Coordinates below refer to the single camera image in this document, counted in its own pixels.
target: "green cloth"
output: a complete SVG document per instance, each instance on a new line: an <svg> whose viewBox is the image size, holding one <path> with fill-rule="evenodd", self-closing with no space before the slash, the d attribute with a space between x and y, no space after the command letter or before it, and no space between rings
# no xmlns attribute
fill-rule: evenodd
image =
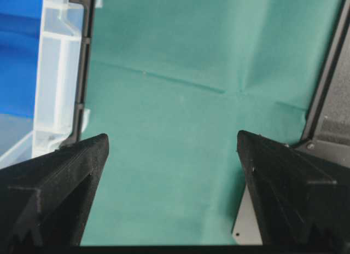
<svg viewBox="0 0 350 254"><path fill-rule="evenodd" d="M82 244L234 244L237 132L300 138L340 2L104 0L83 137L110 151Z"/></svg>

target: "clear plastic container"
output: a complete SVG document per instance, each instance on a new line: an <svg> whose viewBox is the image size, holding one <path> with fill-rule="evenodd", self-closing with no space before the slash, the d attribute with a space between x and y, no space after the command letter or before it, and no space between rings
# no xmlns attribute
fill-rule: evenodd
<svg viewBox="0 0 350 254"><path fill-rule="evenodd" d="M32 156L54 151L72 132L84 8L43 0Z"/></svg>
<svg viewBox="0 0 350 254"><path fill-rule="evenodd" d="M8 60L13 66L12 73L2 75L2 95L7 93L5 88L8 87L9 98L13 97L17 103L13 105L11 100L7 101L5 97L0 99L6 102L0 107L0 169L54 151L72 132L84 9L82 5L70 3L68 0L36 0L32 5L36 9L42 6L41 21L39 12L36 21L33 21L33 16L30 15L33 12L31 8L23 13L25 16L20 12L18 17L11 17L15 21L18 20L19 24L15 27L18 31L14 31L13 28L4 31L0 29L0 43L4 45L2 48L10 49L8 53L3 53L3 60L18 55L14 60ZM4 14L11 16L11 8L7 11L0 11L0 17L6 19L7 15ZM12 36L17 36L14 38L18 49L9 45ZM36 40L38 46L34 46L34 54L23 60L22 66L19 66L17 60L23 55L21 52L25 53L27 50L28 45L24 44L30 39ZM32 64L31 69L36 69L37 73L35 75L34 70L27 75L26 63L33 60L33 56L37 56L38 60L37 65ZM16 69L24 72L15 78L17 81L11 83ZM24 82L28 80L31 81L32 93L26 92L29 89L26 89Z"/></svg>

